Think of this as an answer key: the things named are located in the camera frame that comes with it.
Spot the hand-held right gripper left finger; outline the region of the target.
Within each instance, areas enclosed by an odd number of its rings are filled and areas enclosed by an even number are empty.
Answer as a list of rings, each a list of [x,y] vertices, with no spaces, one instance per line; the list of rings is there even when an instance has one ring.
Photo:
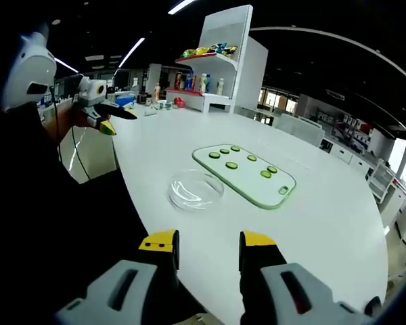
[[[146,236],[134,261],[121,260],[83,298],[59,310],[58,324],[176,324],[203,313],[179,281],[179,231]]]

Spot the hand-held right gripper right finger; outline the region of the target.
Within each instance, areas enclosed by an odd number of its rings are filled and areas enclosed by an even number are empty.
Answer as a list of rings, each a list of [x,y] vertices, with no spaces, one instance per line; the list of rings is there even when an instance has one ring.
[[[297,263],[288,263],[276,241],[244,230],[239,244],[241,324],[370,324],[370,316],[345,302]]]

